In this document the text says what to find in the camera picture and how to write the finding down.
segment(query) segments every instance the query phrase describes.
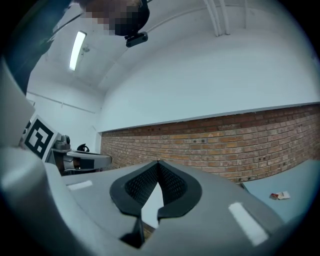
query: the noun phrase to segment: camera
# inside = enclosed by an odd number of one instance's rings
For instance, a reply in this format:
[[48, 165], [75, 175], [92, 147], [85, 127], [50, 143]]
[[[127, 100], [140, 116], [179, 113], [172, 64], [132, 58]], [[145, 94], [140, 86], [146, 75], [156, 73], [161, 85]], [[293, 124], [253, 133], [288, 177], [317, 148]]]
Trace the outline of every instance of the camera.
[[131, 48], [133, 46], [139, 45], [148, 41], [148, 33], [141, 32], [134, 35], [127, 35], [124, 37], [126, 39], [126, 47]]

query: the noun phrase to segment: white wall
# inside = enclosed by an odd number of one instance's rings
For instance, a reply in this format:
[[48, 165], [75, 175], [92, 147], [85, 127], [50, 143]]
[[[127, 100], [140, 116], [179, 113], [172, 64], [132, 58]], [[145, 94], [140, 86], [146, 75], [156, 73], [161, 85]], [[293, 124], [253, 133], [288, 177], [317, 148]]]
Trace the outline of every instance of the white wall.
[[158, 210], [164, 206], [164, 199], [159, 183], [155, 186], [148, 201], [141, 209], [141, 217], [144, 223], [147, 223], [153, 228], [159, 226]]
[[320, 101], [319, 74], [274, 33], [201, 32], [167, 47], [107, 92], [99, 131]]
[[35, 102], [35, 115], [70, 136], [72, 149], [86, 143], [91, 152], [100, 152], [97, 121], [103, 94], [64, 74], [44, 56], [31, 73], [26, 97]]

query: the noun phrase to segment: fluorescent light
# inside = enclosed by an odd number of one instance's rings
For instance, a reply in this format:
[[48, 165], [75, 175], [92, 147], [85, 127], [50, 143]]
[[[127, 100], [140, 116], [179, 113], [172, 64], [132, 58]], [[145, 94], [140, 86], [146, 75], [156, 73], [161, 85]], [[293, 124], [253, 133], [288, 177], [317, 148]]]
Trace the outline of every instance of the fluorescent light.
[[86, 36], [87, 36], [87, 34], [82, 31], [79, 31], [76, 34], [76, 38], [75, 38], [72, 53], [71, 53], [70, 65], [69, 65], [69, 67], [72, 71], [76, 70], [76, 65], [77, 65], [79, 53], [81, 50], [81, 46], [82, 46]]

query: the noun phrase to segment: black mesh pad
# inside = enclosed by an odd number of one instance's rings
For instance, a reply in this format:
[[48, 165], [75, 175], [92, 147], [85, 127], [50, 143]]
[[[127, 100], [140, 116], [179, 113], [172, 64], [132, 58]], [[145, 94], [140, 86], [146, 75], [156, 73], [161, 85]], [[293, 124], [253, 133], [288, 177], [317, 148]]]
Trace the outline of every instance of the black mesh pad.
[[158, 219], [180, 217], [199, 202], [202, 188], [191, 175], [163, 162], [146, 166], [117, 179], [110, 188], [110, 196], [123, 214], [140, 217], [141, 209], [159, 183], [164, 207]]

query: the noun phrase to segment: brick wall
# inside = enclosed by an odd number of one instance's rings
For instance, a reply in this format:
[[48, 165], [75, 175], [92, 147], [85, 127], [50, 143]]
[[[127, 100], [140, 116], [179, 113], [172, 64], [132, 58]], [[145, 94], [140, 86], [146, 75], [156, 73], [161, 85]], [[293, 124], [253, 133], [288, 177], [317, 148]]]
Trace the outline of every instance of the brick wall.
[[115, 168], [167, 160], [234, 182], [261, 179], [319, 157], [320, 107], [309, 105], [108, 131]]

